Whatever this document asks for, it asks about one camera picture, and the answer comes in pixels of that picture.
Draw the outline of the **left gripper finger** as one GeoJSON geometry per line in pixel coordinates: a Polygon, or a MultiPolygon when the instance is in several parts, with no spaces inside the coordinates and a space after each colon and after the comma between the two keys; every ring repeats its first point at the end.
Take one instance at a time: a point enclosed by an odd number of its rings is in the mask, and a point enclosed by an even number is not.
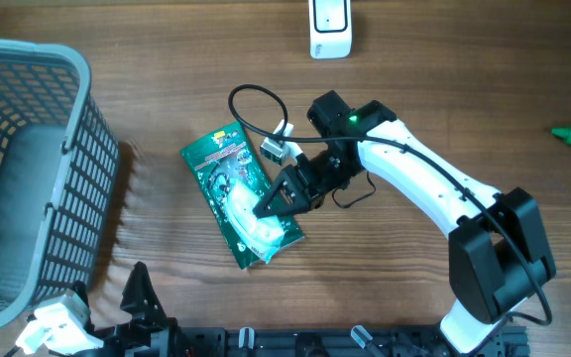
{"type": "Polygon", "coordinates": [[[161,322],[167,318],[153,288],[147,266],[141,261],[134,265],[129,275],[120,308],[133,319],[161,322]]]}
{"type": "Polygon", "coordinates": [[[72,299],[76,302],[76,304],[80,307],[89,309],[86,284],[82,281],[76,281],[72,284],[70,289],[73,291],[72,299]]]}

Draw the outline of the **teal wet wipes pack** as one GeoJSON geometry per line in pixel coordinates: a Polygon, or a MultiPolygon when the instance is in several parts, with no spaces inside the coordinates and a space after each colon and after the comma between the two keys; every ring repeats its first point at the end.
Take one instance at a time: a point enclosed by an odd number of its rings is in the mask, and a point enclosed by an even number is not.
{"type": "Polygon", "coordinates": [[[224,201],[228,221],[242,244],[260,260],[269,263],[281,248],[286,232],[276,217],[258,218],[253,209],[259,197],[242,181],[237,180],[224,201]]]}

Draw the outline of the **green snack packet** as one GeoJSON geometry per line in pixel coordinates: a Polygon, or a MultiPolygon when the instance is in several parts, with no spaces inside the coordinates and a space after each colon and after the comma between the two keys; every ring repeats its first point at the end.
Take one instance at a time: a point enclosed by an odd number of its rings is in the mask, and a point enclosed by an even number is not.
{"type": "MultiPolygon", "coordinates": [[[[234,122],[219,128],[183,148],[180,153],[208,203],[239,268],[245,270],[262,261],[242,244],[224,211],[226,195],[237,180],[246,184],[259,200],[272,184],[242,126],[234,122]]],[[[285,230],[285,238],[279,251],[304,238],[293,217],[274,217],[280,221],[285,230]]]]}

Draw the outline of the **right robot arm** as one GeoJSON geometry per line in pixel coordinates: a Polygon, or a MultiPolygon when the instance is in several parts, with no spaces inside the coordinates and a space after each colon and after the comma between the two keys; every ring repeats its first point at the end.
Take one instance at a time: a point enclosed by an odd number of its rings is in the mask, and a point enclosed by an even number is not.
{"type": "Polygon", "coordinates": [[[325,151],[298,154],[255,206],[259,217],[307,213],[362,172],[398,189],[425,213],[448,244],[449,284],[456,300],[438,323],[448,351],[479,351],[518,306],[537,296],[557,270],[540,210],[516,187],[502,193],[456,169],[420,143],[397,114],[377,100],[350,107],[330,90],[313,100],[307,119],[325,151]]]}

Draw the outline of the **white barcode scanner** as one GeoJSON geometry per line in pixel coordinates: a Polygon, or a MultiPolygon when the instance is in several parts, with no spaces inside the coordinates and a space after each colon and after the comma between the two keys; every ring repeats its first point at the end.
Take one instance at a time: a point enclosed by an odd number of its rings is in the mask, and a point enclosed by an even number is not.
{"type": "Polygon", "coordinates": [[[310,56],[315,60],[343,59],[352,49],[350,0],[308,0],[310,56]]]}

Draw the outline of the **grey plastic mesh basket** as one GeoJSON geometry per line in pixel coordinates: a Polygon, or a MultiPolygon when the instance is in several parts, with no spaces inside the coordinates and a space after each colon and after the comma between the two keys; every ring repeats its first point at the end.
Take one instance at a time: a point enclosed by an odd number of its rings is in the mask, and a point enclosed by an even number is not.
{"type": "Polygon", "coordinates": [[[95,270],[120,163],[76,50],[0,40],[0,328],[95,270]]]}

